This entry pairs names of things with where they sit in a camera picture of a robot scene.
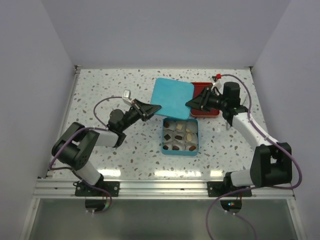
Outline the teal tin lid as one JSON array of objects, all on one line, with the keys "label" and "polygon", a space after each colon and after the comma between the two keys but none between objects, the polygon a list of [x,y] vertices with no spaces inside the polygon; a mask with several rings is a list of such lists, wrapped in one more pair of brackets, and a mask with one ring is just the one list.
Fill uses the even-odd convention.
[{"label": "teal tin lid", "polygon": [[150,104],[160,105],[155,114],[163,117],[187,120],[191,108],[186,103],[193,98],[194,85],[189,82],[157,78],[153,87]]}]

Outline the dark square chocolate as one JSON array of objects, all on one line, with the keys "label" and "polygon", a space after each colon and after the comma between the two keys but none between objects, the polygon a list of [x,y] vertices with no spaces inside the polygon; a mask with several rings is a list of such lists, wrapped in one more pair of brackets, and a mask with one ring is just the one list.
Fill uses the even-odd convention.
[{"label": "dark square chocolate", "polygon": [[169,134],[166,134],[166,135],[164,136],[164,139],[165,139],[165,140],[169,140],[169,139],[171,139],[171,136],[170,136]]}]

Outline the metal tongs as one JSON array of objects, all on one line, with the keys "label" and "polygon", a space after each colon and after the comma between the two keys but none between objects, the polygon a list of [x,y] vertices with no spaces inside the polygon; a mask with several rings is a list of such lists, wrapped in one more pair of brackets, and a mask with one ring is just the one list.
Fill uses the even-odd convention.
[{"label": "metal tongs", "polygon": [[232,125],[228,121],[226,121],[226,123],[225,123],[226,130],[229,131],[231,129],[231,127],[232,127]]}]

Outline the teal tin box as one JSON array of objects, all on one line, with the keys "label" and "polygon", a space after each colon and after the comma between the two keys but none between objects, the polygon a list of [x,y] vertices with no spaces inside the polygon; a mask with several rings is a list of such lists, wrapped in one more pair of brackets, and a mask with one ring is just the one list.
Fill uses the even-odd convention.
[{"label": "teal tin box", "polygon": [[[169,122],[169,126],[164,126],[164,122]],[[182,130],[177,130],[177,125],[183,125]],[[186,141],[186,134],[193,134],[193,141]],[[171,139],[165,140],[164,136],[169,134]],[[176,135],[182,136],[182,140],[175,139]],[[162,123],[162,143],[161,151],[164,155],[188,156],[194,157],[199,152],[199,124],[196,119],[179,120],[174,118],[165,118]],[[173,146],[178,146],[179,150],[173,150]]]}]

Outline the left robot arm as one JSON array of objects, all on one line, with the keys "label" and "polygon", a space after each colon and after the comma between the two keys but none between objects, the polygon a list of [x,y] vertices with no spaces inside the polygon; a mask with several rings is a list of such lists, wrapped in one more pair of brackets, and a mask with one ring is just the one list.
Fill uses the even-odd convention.
[{"label": "left robot arm", "polygon": [[99,196],[104,190],[104,177],[89,161],[96,146],[118,148],[127,137],[124,131],[138,120],[148,121],[162,107],[141,102],[137,99],[125,100],[129,110],[114,109],[109,114],[108,123],[103,127],[86,127],[73,122],[54,144],[53,159],[49,170],[70,170],[86,184],[92,196]]}]

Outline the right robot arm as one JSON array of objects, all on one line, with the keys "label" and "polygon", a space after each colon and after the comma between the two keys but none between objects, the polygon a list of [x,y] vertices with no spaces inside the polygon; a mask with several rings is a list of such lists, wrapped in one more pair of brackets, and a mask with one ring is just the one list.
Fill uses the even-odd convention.
[{"label": "right robot arm", "polygon": [[205,87],[185,105],[204,112],[220,110],[223,118],[245,138],[253,150],[249,169],[225,174],[222,189],[227,196],[235,196],[241,187],[261,188],[291,182],[292,161],[287,155],[291,152],[290,145],[268,137],[258,126],[248,108],[241,104],[238,83],[226,82],[222,93],[216,92],[212,86]]}]

